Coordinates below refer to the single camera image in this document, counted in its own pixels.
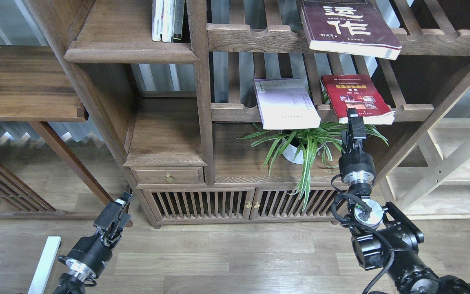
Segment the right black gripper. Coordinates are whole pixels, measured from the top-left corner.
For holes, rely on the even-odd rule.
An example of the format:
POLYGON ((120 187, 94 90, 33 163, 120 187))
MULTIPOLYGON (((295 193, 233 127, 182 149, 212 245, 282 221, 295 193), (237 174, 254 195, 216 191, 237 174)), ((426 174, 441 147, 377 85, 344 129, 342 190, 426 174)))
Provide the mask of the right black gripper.
POLYGON ((341 131, 342 153, 338 160, 341 180, 345 184, 372 184, 376 177, 372 156, 363 149, 367 140, 363 117, 356 108, 347 109, 347 130, 341 131))

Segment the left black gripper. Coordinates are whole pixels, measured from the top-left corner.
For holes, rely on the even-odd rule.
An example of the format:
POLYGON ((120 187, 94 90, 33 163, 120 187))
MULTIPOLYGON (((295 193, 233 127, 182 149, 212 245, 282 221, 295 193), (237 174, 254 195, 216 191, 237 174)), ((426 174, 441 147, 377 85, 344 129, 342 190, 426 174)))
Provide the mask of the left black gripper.
POLYGON ((68 255, 58 256, 58 261, 68 266, 69 275, 75 278, 98 278, 112 258, 112 249, 119 242, 124 227, 131 219, 125 212, 133 195, 123 192, 110 202, 93 222, 97 228, 93 236, 81 238, 68 255))

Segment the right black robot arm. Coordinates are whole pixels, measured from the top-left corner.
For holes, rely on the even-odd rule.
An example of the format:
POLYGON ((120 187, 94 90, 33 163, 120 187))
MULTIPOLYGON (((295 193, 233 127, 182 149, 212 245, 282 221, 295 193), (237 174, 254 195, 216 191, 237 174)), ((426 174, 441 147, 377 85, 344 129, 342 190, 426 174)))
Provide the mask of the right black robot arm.
POLYGON ((364 270, 381 272, 364 289, 388 274, 401 294, 470 294, 470 283, 455 276, 437 276, 418 256, 424 235, 394 203, 380 205, 370 197, 375 166, 363 150, 366 140, 364 121, 354 108, 347 110, 348 128, 342 131, 339 159, 341 180, 349 191, 334 198, 331 211, 335 219, 351 232, 355 256, 364 270))

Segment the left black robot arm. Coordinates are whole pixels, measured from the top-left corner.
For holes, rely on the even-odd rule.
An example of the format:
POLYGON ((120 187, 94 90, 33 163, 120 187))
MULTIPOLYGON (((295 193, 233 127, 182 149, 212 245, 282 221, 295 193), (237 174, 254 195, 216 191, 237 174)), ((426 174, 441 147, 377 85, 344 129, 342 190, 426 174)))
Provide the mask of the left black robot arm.
POLYGON ((68 255, 58 257, 69 269, 60 276, 55 294, 84 294, 86 281, 91 282, 92 287, 97 285, 95 280, 112 258, 112 250, 131 219, 124 210, 132 197, 123 192, 116 201, 108 203, 93 223, 97 228, 95 234, 81 238, 68 255))

